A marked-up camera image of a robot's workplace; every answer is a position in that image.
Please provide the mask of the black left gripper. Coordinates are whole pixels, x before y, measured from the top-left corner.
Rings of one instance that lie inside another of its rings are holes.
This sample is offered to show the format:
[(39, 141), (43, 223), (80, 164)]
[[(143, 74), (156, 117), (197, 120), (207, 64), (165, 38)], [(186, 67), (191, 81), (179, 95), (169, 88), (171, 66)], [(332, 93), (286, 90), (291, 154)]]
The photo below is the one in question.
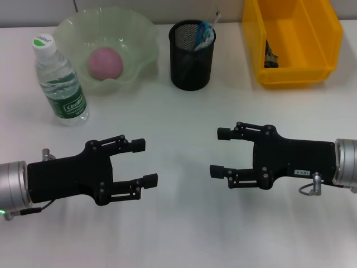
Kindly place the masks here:
[(128, 141), (119, 135), (101, 141), (89, 141), (78, 155), (29, 164), (28, 191), (33, 203), (76, 195), (88, 195), (99, 206), (110, 202), (140, 200), (141, 190), (155, 188), (158, 174), (128, 181), (113, 180), (110, 157), (146, 149), (143, 138)]

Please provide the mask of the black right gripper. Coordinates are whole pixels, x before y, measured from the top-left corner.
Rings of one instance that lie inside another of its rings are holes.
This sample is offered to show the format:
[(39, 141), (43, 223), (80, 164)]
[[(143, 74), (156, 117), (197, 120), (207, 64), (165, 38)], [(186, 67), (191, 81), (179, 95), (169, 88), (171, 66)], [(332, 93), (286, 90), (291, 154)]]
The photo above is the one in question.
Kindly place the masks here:
[(271, 189), (281, 177), (311, 179), (319, 173), (322, 183), (333, 186), (335, 144), (294, 140), (278, 134), (275, 126), (237, 122), (233, 129), (218, 128), (218, 140), (253, 141), (253, 169), (230, 169), (210, 165), (210, 176), (228, 180), (229, 189)]

